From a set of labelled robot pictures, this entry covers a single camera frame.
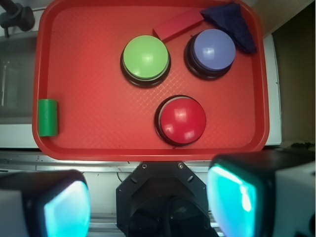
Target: red button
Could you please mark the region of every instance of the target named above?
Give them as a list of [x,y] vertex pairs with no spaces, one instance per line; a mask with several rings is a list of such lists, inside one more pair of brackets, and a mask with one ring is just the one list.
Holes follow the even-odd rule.
[[165,137],[166,142],[178,146],[195,142],[206,126],[202,106],[188,96],[172,97],[165,102],[158,119],[160,136]]

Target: green cylinder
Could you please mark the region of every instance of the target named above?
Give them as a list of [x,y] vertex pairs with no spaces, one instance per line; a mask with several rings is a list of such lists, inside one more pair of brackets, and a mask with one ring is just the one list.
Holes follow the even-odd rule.
[[57,101],[39,100],[39,136],[50,137],[58,134]]

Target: navy cloth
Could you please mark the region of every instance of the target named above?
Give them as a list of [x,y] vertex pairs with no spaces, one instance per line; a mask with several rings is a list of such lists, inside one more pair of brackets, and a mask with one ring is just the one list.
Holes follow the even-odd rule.
[[201,12],[206,22],[214,24],[227,33],[236,46],[245,53],[256,53],[257,48],[248,29],[245,19],[241,15],[240,4],[210,7]]

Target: red rectangular block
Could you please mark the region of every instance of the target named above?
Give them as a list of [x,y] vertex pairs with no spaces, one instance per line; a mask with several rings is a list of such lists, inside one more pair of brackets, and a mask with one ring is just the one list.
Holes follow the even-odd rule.
[[182,13],[156,27],[153,28],[153,34],[157,36],[162,42],[166,43],[169,40],[183,34],[199,24],[204,20],[199,10],[192,8],[189,11]]

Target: green button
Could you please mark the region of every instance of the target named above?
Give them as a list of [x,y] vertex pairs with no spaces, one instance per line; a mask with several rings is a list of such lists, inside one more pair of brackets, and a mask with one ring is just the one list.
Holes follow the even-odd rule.
[[168,50],[153,36],[138,36],[127,44],[123,61],[126,69],[133,76],[150,80],[165,71],[168,64]]

